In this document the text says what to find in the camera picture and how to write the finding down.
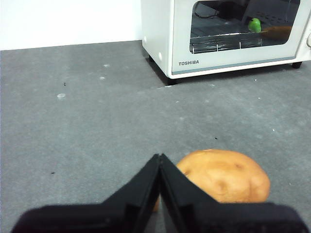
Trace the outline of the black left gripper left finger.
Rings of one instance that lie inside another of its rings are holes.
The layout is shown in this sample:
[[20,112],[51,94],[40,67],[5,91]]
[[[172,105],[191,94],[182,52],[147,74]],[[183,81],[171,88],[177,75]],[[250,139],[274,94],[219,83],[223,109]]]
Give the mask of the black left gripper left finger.
[[47,205],[23,213],[14,233],[141,233],[159,195],[155,154],[125,185],[97,204]]

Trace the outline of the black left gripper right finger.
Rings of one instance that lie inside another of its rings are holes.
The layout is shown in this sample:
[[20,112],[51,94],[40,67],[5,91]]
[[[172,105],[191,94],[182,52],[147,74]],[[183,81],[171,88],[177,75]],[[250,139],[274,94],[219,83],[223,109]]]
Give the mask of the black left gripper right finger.
[[286,205],[219,203],[162,154],[161,198],[168,232],[173,233],[307,233],[298,212]]

